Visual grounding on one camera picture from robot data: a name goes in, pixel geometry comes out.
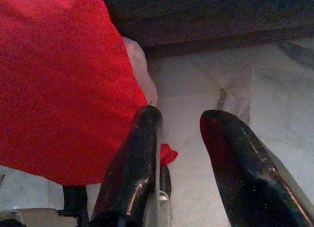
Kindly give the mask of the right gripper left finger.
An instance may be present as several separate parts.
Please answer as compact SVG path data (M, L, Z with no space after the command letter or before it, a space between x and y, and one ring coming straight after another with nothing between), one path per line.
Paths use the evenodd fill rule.
M161 134L161 112L140 108L106 171L91 227L159 226Z

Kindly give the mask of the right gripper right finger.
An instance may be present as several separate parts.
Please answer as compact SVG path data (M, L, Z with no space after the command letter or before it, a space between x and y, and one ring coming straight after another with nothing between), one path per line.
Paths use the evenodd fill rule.
M226 111L207 110L200 130L231 226L313 226L313 204L245 122Z

